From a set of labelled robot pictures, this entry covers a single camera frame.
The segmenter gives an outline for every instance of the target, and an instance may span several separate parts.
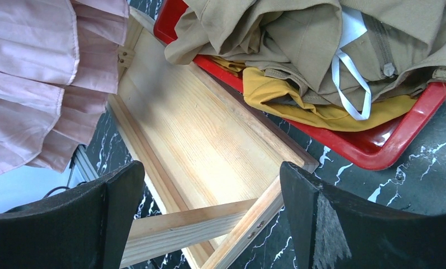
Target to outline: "wooden drawer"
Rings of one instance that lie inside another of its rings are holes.
[[[153,21],[131,14],[109,106],[164,216],[134,221],[121,266],[184,248],[192,268],[226,268],[283,206],[281,163],[318,163],[197,66],[169,64]]]

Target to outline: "marble floor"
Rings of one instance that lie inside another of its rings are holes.
[[[131,0],[131,5],[156,17],[160,0]],[[313,140],[288,122],[268,115],[320,162],[317,177],[372,202],[418,214],[446,212],[446,102],[389,169],[367,171]],[[104,114],[86,153],[99,176],[132,160],[114,120]],[[135,218],[160,214],[146,189]],[[133,268],[189,268],[181,251]],[[297,268],[294,246],[283,209],[231,266],[234,269]]]

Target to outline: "yellow garment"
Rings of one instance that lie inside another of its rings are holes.
[[[231,62],[227,61],[218,56],[211,56],[211,59],[217,63],[222,69],[232,73],[234,76],[238,77],[238,73],[246,68],[244,62]]]
[[[313,105],[302,102],[299,92],[284,80],[265,77],[257,68],[243,71],[245,102],[259,110],[310,126],[333,131],[360,132],[374,128],[407,113],[416,99],[401,95],[371,105],[368,120],[354,120],[347,111],[335,105]],[[300,108],[292,105],[268,103],[274,98],[290,95]]]

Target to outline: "khaki garment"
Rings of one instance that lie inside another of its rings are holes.
[[[178,39],[165,50],[171,63],[188,64],[197,54],[246,61],[269,70],[266,76],[287,73],[305,103],[341,106],[330,66],[346,6],[364,14],[369,31],[342,50],[370,85],[373,102],[418,92],[430,80],[446,81],[446,0],[185,2]],[[340,66],[341,90],[361,110],[365,91]],[[417,85],[400,87],[405,80]]]
[[[354,120],[335,105],[313,105],[302,101],[298,91],[284,80],[267,77],[257,68],[243,71],[244,100],[248,105],[279,117],[333,131],[360,132],[407,113],[416,99],[400,95],[375,103],[370,118]]]

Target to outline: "pink pleated skirt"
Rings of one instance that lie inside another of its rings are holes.
[[[126,0],[0,0],[0,174],[62,172],[118,88]]]

